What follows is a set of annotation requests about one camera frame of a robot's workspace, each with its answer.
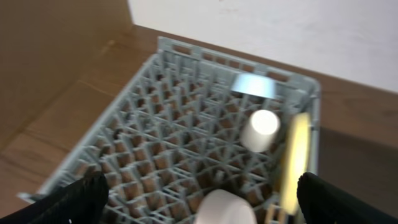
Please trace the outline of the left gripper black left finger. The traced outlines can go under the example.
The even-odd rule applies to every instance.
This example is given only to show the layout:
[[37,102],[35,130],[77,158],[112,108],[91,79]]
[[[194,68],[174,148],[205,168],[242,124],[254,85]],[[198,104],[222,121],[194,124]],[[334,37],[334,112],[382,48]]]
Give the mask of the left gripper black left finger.
[[106,177],[94,172],[1,218],[1,224],[99,223],[108,197]]

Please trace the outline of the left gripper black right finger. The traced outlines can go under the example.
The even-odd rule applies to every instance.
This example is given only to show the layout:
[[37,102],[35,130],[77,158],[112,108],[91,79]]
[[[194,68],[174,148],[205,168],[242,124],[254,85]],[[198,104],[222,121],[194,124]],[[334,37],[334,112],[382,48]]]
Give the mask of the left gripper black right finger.
[[310,224],[397,224],[397,219],[306,172],[298,180],[297,199]]

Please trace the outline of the yellow plate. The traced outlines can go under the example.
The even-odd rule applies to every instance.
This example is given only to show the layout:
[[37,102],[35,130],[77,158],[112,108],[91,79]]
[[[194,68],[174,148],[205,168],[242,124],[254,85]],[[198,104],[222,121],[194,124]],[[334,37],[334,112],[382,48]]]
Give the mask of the yellow plate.
[[300,176],[306,172],[310,150],[310,115],[296,114],[287,132],[279,205],[288,215],[295,215],[299,204],[297,187]]

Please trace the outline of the cream cup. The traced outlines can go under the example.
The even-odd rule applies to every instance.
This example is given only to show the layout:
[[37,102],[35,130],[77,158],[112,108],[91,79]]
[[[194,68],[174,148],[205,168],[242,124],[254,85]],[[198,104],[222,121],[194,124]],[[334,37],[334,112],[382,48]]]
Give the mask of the cream cup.
[[244,125],[240,142],[249,151],[264,152],[274,142],[280,129],[279,117],[269,110],[257,110]]

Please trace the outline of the pink small plate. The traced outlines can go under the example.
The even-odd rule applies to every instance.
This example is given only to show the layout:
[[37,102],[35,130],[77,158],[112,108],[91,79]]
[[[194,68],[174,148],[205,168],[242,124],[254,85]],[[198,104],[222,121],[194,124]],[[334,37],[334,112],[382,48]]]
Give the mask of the pink small plate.
[[194,224],[257,224],[252,206],[225,190],[206,195],[198,208]]

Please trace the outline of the light blue bowl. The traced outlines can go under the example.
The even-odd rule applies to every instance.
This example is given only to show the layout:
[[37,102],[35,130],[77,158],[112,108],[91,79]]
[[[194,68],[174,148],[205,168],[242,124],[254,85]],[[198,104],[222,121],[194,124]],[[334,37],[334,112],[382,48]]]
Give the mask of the light blue bowl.
[[261,98],[276,98],[276,82],[262,75],[253,73],[240,73],[231,85],[231,90]]

